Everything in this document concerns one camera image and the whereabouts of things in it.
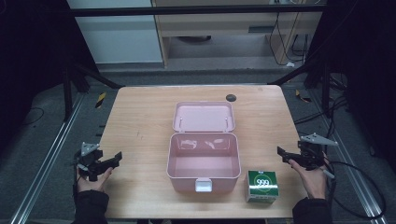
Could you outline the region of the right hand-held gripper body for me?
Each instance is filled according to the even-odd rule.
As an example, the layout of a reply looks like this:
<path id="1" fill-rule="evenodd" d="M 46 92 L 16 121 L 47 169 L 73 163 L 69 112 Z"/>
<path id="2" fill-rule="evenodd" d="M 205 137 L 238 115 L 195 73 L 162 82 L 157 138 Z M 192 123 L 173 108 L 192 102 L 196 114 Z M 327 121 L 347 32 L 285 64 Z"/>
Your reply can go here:
<path id="1" fill-rule="evenodd" d="M 324 161 L 323 148 L 327 146 L 336 147 L 338 143 L 317 133 L 302 136 L 298 141 L 301 158 L 298 160 L 300 166 L 310 171 L 322 166 Z"/>

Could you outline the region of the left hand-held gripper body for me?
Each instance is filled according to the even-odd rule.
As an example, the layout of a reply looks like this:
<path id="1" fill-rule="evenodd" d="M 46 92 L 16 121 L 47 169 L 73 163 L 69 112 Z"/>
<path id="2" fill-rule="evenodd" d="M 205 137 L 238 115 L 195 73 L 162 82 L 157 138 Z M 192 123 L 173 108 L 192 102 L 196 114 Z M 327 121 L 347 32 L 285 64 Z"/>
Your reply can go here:
<path id="1" fill-rule="evenodd" d="M 103 151 L 98 144 L 83 142 L 80 150 L 75 154 L 75 170 L 80 176 L 88 177 L 90 181 L 97 181 L 99 175 L 113 168 L 112 160 L 100 161 Z"/>

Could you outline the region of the green and white medicine box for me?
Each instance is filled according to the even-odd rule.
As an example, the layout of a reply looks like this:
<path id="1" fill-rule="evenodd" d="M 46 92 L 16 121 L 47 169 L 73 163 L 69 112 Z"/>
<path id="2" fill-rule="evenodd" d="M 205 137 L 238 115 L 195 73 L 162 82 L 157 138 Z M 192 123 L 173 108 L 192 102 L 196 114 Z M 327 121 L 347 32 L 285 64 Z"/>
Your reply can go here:
<path id="1" fill-rule="evenodd" d="M 275 172 L 248 170 L 246 175 L 246 201 L 273 203 L 279 196 Z"/>

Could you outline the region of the pink plastic storage box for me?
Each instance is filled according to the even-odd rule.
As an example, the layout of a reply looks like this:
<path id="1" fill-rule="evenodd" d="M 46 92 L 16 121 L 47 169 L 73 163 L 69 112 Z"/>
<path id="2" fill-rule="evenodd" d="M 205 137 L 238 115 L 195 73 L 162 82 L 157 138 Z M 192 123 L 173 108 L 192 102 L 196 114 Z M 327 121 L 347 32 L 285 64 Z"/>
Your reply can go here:
<path id="1" fill-rule="evenodd" d="M 176 191 L 230 192 L 241 175 L 233 106 L 229 102 L 176 105 L 166 172 Z"/>

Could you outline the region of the person's left hand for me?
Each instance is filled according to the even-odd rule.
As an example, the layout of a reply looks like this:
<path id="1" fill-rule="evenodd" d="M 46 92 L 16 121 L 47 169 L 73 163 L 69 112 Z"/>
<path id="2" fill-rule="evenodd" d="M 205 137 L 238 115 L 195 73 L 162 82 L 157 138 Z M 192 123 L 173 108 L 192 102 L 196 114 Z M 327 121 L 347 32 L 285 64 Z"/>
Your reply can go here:
<path id="1" fill-rule="evenodd" d="M 113 169 L 108 168 L 96 181 L 90 181 L 86 176 L 81 175 L 77 170 L 77 190 L 78 192 L 96 190 L 105 191 L 105 185 L 109 177 L 112 175 Z"/>

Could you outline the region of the person's right hand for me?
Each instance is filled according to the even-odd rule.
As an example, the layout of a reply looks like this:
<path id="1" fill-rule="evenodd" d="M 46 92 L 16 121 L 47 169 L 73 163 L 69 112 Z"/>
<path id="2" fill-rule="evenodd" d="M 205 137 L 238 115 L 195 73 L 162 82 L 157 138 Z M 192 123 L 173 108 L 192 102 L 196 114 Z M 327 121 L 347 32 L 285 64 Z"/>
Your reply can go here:
<path id="1" fill-rule="evenodd" d="M 297 161 L 289 160 L 289 165 L 302 179 L 304 189 L 309 199 L 326 198 L 327 176 L 325 174 L 325 166 L 307 171 L 304 167 L 300 166 Z"/>

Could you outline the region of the white cabinet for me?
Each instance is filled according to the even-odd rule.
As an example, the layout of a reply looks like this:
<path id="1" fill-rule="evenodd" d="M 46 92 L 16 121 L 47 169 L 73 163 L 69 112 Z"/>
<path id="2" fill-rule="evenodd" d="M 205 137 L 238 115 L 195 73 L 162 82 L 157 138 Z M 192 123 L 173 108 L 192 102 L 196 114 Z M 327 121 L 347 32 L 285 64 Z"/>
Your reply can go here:
<path id="1" fill-rule="evenodd" d="M 67 0 L 72 9 L 151 7 L 150 0 Z M 94 61 L 161 63 L 163 61 L 152 16 L 77 17 Z"/>

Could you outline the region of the wooden desk with shelf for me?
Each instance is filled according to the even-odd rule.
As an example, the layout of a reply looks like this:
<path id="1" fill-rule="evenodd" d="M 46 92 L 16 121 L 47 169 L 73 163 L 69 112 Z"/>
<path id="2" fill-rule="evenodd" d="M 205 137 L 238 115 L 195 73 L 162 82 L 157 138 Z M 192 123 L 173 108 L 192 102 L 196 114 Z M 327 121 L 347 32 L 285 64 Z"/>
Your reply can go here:
<path id="1" fill-rule="evenodd" d="M 327 0 L 150 0 L 155 7 L 233 5 L 314 5 Z M 319 12 L 277 12 L 248 14 L 157 15 L 161 43 L 176 36 L 264 34 L 277 63 L 287 63 L 294 38 L 312 35 L 318 27 Z"/>

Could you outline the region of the aluminium rail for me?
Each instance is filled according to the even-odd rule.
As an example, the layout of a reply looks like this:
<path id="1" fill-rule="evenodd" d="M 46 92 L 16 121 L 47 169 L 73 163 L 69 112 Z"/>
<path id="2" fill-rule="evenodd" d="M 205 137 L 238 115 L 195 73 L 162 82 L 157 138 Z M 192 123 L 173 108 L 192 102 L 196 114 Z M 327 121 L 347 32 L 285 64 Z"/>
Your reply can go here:
<path id="1" fill-rule="evenodd" d="M 321 108 L 321 101 L 318 93 L 312 90 L 308 90 L 309 94 L 311 95 L 311 99 L 314 102 L 315 106 L 318 108 L 319 112 L 323 112 Z M 321 115 L 321 119 L 324 123 L 324 126 L 328 128 L 328 131 L 331 129 L 331 121 L 325 115 Z M 341 162 L 345 162 L 349 165 L 356 166 L 355 162 L 350 157 L 349 153 L 347 152 L 347 148 L 342 141 L 339 133 L 333 129 L 333 134 L 330 137 L 332 140 L 335 140 L 338 143 L 338 146 L 335 147 L 335 151 L 337 156 L 340 158 Z M 377 200 L 375 199 L 374 194 L 369 189 L 369 185 L 366 181 L 366 177 L 363 177 L 362 172 L 357 171 L 354 168 L 347 166 L 346 174 L 351 181 L 351 184 L 354 190 L 357 192 L 358 198 L 362 204 L 362 207 L 367 216 L 379 216 L 381 212 L 383 212 L 382 208 L 378 204 Z M 372 224 L 388 224 L 388 221 L 385 218 L 385 215 L 377 219 L 371 219 Z"/>
<path id="2" fill-rule="evenodd" d="M 77 94 L 76 101 L 72 104 L 72 112 L 70 117 L 62 123 L 62 126 L 54 141 L 52 142 L 45 159 L 41 163 L 41 166 L 37 171 L 33 182 L 25 193 L 23 200 L 21 201 L 18 209 L 15 211 L 8 224 L 25 224 L 28 220 L 31 211 L 35 206 L 36 200 L 45 183 L 47 182 L 50 171 L 52 170 L 52 167 L 64 146 L 64 142 L 78 116 L 78 112 L 81 108 L 84 98 L 85 95 L 83 93 Z"/>

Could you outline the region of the black metal frame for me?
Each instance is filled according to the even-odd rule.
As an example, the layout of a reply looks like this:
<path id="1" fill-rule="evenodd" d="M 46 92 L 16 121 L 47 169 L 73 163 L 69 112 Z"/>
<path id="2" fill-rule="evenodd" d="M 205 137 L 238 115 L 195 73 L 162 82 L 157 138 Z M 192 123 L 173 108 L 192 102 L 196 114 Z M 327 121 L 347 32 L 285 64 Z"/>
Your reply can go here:
<path id="1" fill-rule="evenodd" d="M 147 15 L 188 15 L 188 14 L 228 14 L 228 13 L 277 13 L 277 12 L 320 12 L 328 9 L 327 5 L 235 5 L 235 6 L 191 6 L 191 7 L 119 7 L 119 8 L 78 8 L 61 10 L 56 13 L 67 17 L 104 17 L 104 16 L 147 16 Z M 88 76 L 104 83 L 112 89 L 118 85 L 101 77 L 83 66 L 73 64 Z M 64 71 L 64 120 L 72 115 L 72 98 L 68 70 Z"/>

